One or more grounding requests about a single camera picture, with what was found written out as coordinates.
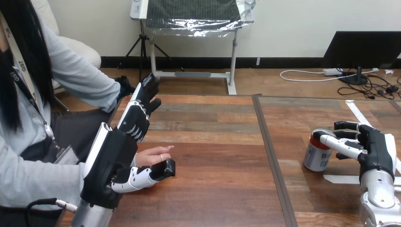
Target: tripod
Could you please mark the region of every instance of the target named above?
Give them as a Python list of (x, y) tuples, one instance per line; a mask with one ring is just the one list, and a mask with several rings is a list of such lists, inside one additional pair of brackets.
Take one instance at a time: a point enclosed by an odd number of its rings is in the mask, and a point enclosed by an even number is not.
[[(139, 38), (137, 39), (137, 41), (134, 43), (134, 45), (131, 47), (130, 51), (128, 51), (127, 55), (125, 55), (124, 58), (124, 63), (120, 62), (119, 66), (117, 67), (118, 69), (123, 68), (123, 66), (127, 65), (127, 59), (128, 56), (130, 55), (130, 53), (132, 52), (132, 50), (136, 47), (136, 45), (139, 43), (139, 41), (141, 41), (140, 44), (140, 58), (139, 58), (139, 82), (142, 78), (142, 58), (146, 59), (146, 45), (145, 45), (145, 41), (149, 41), (149, 37), (145, 34), (144, 29), (143, 29), (143, 24), (142, 24), (142, 20), (140, 20), (140, 35)], [(166, 56), (170, 61), (172, 60), (170, 56), (168, 56), (168, 54), (166, 52), (164, 52), (158, 45), (155, 44), (155, 47), (160, 50), (160, 52)]]

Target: white wall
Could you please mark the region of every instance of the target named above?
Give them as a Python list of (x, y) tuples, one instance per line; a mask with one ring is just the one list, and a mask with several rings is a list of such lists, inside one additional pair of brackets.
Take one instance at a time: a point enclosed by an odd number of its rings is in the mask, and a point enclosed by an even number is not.
[[(124, 56), (138, 38), (131, 0), (49, 2), (61, 35), (102, 56)], [(401, 30), (401, 0), (257, 0), (255, 9), (255, 23), (238, 34), (238, 57), (323, 57), (337, 30)], [(156, 42), (174, 57), (229, 57), (231, 39), (157, 36)], [(139, 47), (132, 55), (138, 54)]]

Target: black pants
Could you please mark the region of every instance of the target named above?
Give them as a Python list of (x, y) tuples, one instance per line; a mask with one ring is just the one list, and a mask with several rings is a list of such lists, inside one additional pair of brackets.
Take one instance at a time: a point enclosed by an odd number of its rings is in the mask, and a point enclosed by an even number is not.
[[(57, 144), (61, 148), (72, 146), (79, 161), (84, 162), (90, 152), (101, 122), (108, 122), (111, 113), (102, 110), (91, 110), (74, 113), (54, 113), (51, 128)], [(59, 150), (50, 138), (34, 144), (22, 152), (24, 160), (53, 163)], [(55, 211), (31, 211), (33, 227), (53, 227), (61, 213)], [(6, 209), (0, 207), (0, 227), (26, 227), (23, 209)]]

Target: monitor stand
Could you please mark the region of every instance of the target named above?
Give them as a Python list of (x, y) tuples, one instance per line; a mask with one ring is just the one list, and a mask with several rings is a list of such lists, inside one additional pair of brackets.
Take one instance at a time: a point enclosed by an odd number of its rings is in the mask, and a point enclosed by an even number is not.
[[(344, 77), (355, 74), (354, 72), (343, 72), (342, 75), (337, 75), (337, 77)], [(358, 67), (357, 74), (352, 77), (345, 77), (340, 78), (344, 83), (351, 84), (351, 85), (364, 85), (367, 84), (367, 76), (362, 75), (362, 67)]]

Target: white cable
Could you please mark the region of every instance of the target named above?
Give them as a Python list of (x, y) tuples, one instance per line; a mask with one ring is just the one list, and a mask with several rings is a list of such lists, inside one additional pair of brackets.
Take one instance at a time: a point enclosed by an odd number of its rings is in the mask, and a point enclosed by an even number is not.
[[(378, 69), (373, 69), (372, 71), (363, 72), (362, 74), (371, 73), (371, 72), (377, 72), (377, 71), (378, 71)], [(329, 80), (334, 80), (334, 79), (341, 79), (341, 78), (345, 78), (345, 77), (352, 77), (352, 76), (355, 76), (355, 75), (356, 75), (356, 74), (352, 74), (352, 75), (344, 76), (344, 77), (335, 77), (335, 78), (320, 79), (320, 80), (301, 80), (301, 79), (288, 79), (288, 78), (284, 78), (284, 77), (282, 76), (282, 74), (285, 73), (285, 72), (305, 72), (305, 73), (311, 73), (311, 74), (323, 74), (323, 72), (308, 72), (308, 71), (301, 71), (301, 70), (286, 70), (286, 71), (280, 73), (280, 77), (281, 77), (281, 78), (283, 78), (283, 79), (285, 79), (285, 80), (289, 80), (289, 81), (298, 81), (298, 82), (321, 82), (321, 81), (329, 81)]]

